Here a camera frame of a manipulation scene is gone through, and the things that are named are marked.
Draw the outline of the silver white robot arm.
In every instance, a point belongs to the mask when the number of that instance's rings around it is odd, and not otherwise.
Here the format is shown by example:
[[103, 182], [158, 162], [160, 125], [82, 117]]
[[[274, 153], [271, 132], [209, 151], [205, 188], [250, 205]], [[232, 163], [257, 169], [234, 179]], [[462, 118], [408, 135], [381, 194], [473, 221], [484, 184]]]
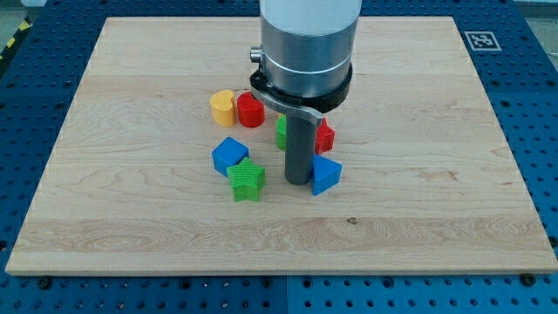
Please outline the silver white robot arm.
[[286, 117], [284, 175], [303, 185], [313, 175], [316, 132], [350, 90], [361, 0], [262, 0], [261, 43], [249, 57], [255, 99]]

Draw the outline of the black flange with metal bracket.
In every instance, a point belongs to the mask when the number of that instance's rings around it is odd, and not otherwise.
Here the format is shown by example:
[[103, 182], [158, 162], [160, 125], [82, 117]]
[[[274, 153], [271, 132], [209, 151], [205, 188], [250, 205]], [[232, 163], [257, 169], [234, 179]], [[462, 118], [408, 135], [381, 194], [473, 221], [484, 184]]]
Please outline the black flange with metal bracket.
[[261, 70], [256, 70], [249, 77], [252, 96], [270, 109], [307, 120], [314, 126], [320, 126], [323, 116], [339, 107], [346, 99], [352, 80], [352, 65], [342, 84], [334, 91], [313, 98], [289, 95], [268, 84], [267, 77]]

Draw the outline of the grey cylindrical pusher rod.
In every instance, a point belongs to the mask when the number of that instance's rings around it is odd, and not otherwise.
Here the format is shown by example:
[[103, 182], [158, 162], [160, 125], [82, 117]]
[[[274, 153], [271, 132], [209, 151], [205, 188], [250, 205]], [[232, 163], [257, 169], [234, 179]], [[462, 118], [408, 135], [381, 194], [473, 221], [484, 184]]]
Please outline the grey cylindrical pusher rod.
[[316, 143], [316, 126], [305, 119], [286, 118], [285, 178], [294, 185], [310, 181]]

